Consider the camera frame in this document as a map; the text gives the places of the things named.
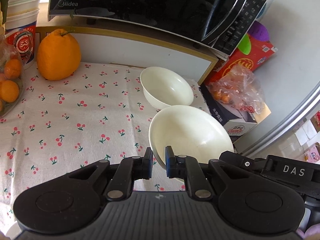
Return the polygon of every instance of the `mesh bag of oranges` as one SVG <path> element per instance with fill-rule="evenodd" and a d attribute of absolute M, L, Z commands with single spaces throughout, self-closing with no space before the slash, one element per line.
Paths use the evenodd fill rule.
<path fill-rule="evenodd" d="M 0 117 L 8 113 L 23 91 L 23 66 L 15 54 L 0 65 Z"/>
<path fill-rule="evenodd" d="M 259 80 L 246 67 L 235 65 L 230 72 L 208 89 L 213 98 L 239 111 L 260 114 L 264 108 L 264 93 Z"/>

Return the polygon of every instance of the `plastic wrap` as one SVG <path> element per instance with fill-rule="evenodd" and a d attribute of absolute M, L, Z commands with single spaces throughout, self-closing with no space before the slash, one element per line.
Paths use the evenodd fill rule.
<path fill-rule="evenodd" d="M 208 89 L 213 98 L 240 111 L 260 114 L 264 108 L 264 93 L 259 80 L 246 67 L 235 65 L 230 72 Z"/>

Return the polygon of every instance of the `midea logo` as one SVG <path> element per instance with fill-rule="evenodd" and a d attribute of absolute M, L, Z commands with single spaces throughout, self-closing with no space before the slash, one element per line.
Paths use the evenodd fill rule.
<path fill-rule="evenodd" d="M 64 7 L 64 6 L 78 6 L 77 2 L 68 2 L 66 0 L 60 0 L 58 2 L 59 7 Z"/>

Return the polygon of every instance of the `cardboard box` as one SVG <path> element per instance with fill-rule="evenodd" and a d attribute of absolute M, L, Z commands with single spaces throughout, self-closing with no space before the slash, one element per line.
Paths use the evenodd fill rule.
<path fill-rule="evenodd" d="M 318 111 L 313 117 L 311 117 L 310 121 L 313 124 L 316 131 L 320 132 L 320 111 Z"/>
<path fill-rule="evenodd" d="M 209 90 L 203 84 L 200 86 L 200 90 L 211 115 L 226 129 L 232 143 L 257 125 L 257 121 L 249 112 L 238 111 L 231 106 L 221 105 L 213 99 Z"/>
<path fill-rule="evenodd" d="M 320 161 L 320 154 L 319 150 L 316 145 L 313 145 L 310 147 L 305 153 L 304 153 L 305 159 L 309 163 L 317 163 Z"/>
<path fill-rule="evenodd" d="M 239 49 L 236 49 L 227 61 L 220 59 L 204 80 L 204 84 L 206 86 L 210 82 L 217 81 L 224 77 L 229 73 L 231 68 L 237 64 L 254 71 L 277 51 L 277 48 L 275 48 L 269 41 L 258 41 L 249 34 L 248 36 L 251 41 L 250 53 L 245 55 Z"/>

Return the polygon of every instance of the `cherry print tablecloth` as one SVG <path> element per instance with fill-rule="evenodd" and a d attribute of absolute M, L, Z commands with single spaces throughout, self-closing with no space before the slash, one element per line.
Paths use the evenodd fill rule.
<path fill-rule="evenodd" d="M 26 70 L 20 102 L 0 119 L 0 230 L 14 222 L 13 202 L 27 188 L 97 160 L 119 163 L 143 156 L 157 109 L 143 95 L 141 71 L 81 63 L 72 76 L 52 82 L 36 64 Z M 197 83 L 187 81 L 194 91 L 192 106 L 209 112 Z M 135 190 L 183 189 L 156 159 L 152 179 L 135 183 Z"/>

